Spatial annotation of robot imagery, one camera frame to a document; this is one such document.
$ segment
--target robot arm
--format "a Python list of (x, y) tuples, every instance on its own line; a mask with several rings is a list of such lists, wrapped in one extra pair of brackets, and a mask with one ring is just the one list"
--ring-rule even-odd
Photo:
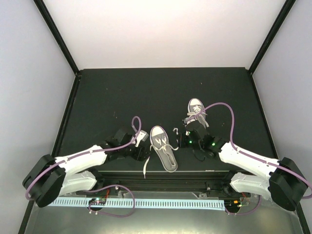
[[(102, 144), (94, 145), (87, 150), (56, 158), (45, 155), (39, 159), (22, 184), (27, 189), (44, 170), (65, 161), (43, 175), (30, 189), (29, 195), (37, 205), (45, 207), (58, 196), (81, 190), (91, 190), (98, 180), (94, 173), (84, 170), (125, 156), (131, 156), (139, 161), (148, 157), (149, 147), (148, 141), (146, 141), (148, 134), (145, 131), (140, 131), (136, 140), (125, 148), (109, 152), (99, 151), (124, 145), (133, 137), (125, 130), (120, 129), (113, 137), (109, 137)], [(79, 154), (82, 155), (69, 160), (70, 157)]]
[(182, 133), (177, 137), (180, 147), (192, 146), (194, 149), (205, 151), (209, 158), (219, 156), (221, 161), (253, 174), (236, 173), (233, 175), (229, 180), (229, 185), (234, 191), (271, 197), (276, 204), (286, 210), (294, 211), (296, 209), (308, 186), (295, 176), (268, 164), (282, 166), (303, 177), (292, 160), (286, 157), (282, 160), (267, 158), (237, 146), (235, 146), (237, 148), (235, 150), (228, 141), (211, 136), (197, 120), (187, 123), (186, 130), (187, 134)]

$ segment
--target white wall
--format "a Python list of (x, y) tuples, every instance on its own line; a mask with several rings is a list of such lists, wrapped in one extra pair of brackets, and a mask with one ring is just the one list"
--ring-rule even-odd
[[(312, 181), (312, 1), (297, 1), (254, 78), (280, 158)], [(301, 205), (312, 231), (312, 200)]]
[(0, 232), (16, 234), (22, 180), (52, 151), (74, 74), (33, 1), (3, 1), (0, 32)]
[(80, 69), (247, 67), (285, 0), (45, 0)]

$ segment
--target sneaker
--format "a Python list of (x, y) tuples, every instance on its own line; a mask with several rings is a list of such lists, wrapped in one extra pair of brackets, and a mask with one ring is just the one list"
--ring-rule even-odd
[[(205, 107), (204, 107), (203, 103), (201, 103), (201, 101), (199, 99), (193, 98), (189, 102), (189, 105), (188, 105), (188, 111), (189, 112), (187, 113), (187, 115), (189, 117), (195, 116), (199, 112), (201, 112), (204, 108)], [(209, 125), (206, 121), (206, 112), (205, 111), (202, 112), (201, 114), (199, 114), (195, 119), (198, 120), (202, 125), (204, 125), (205, 128), (209, 127)]]
[(177, 162), (172, 150), (178, 150), (179, 147), (174, 149), (169, 144), (168, 135), (160, 126), (155, 126), (151, 129), (150, 140), (150, 149), (154, 148), (164, 169), (168, 172), (175, 172), (177, 170)]

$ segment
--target shoe sole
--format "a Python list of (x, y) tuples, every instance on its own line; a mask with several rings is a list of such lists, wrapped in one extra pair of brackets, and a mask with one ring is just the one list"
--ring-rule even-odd
[[(154, 144), (153, 144), (153, 141), (152, 141), (152, 130), (153, 130), (154, 128), (156, 128), (156, 127), (159, 127), (159, 128), (161, 128), (161, 129), (164, 131), (164, 133), (166, 134), (166, 137), (167, 137), (167, 139), (168, 139), (168, 141), (169, 141), (168, 134), (166, 133), (166, 131), (165, 131), (162, 127), (160, 127), (160, 126), (155, 126), (155, 127), (153, 127), (153, 128), (151, 129), (151, 132), (150, 132), (150, 142), (151, 142), (151, 144), (154, 145)], [(164, 163), (163, 163), (163, 161), (162, 161), (162, 159), (161, 159), (161, 156), (159, 155), (158, 151), (155, 150), (155, 149), (154, 149), (154, 151), (155, 151), (156, 154), (158, 155), (158, 157), (159, 157), (159, 159), (160, 159), (160, 161), (161, 161), (161, 164), (162, 164), (163, 168), (164, 168), (167, 172), (172, 173), (172, 172), (175, 172), (175, 171), (177, 170), (177, 164), (176, 164), (176, 169), (175, 169), (174, 171), (168, 171), (168, 170), (166, 169), (166, 167), (165, 167), (165, 165), (164, 165)]]

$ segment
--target black table surface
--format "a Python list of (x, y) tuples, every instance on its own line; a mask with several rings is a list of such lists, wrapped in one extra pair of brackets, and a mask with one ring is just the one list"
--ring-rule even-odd
[[(235, 115), (234, 143), (274, 158), (256, 93), (245, 68), (86, 69), (81, 75), (60, 156), (102, 142), (120, 127), (131, 129), (134, 116), (141, 118), (142, 129), (148, 133), (153, 126), (162, 126), (175, 147), (173, 128), (183, 129), (182, 120), (187, 117), (189, 100), (198, 98), (205, 106), (215, 102), (229, 104)], [(225, 106), (215, 106), (206, 114), (210, 133), (229, 139), (230, 111)], [(200, 162), (191, 149), (179, 149), (174, 154), (179, 172), (238, 169), (213, 159)], [(97, 168), (106, 172), (142, 172), (143, 165), (144, 162), (129, 157)], [(154, 151), (147, 171), (165, 171)]]

